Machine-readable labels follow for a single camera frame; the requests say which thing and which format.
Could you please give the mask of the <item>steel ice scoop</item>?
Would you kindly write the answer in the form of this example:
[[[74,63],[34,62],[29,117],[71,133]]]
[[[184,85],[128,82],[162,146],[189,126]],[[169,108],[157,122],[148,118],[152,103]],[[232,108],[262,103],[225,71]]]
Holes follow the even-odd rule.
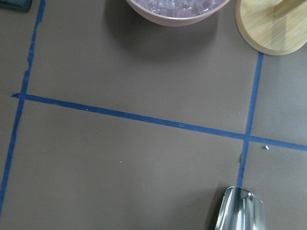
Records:
[[[250,191],[231,186],[226,189],[216,230],[266,230],[263,201]]]

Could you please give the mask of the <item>grey folded cloth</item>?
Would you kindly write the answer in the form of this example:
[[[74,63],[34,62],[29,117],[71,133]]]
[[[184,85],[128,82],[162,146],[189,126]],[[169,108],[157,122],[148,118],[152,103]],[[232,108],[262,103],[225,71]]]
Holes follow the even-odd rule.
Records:
[[[18,11],[28,12],[32,4],[32,0],[0,0],[2,8],[14,9]]]

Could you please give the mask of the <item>pink bowl with ice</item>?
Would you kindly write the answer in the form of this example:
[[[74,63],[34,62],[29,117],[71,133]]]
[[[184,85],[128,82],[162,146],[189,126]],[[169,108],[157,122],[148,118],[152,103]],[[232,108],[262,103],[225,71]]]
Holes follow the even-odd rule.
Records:
[[[228,0],[128,0],[143,18],[163,26],[181,27],[200,22],[224,7]]]

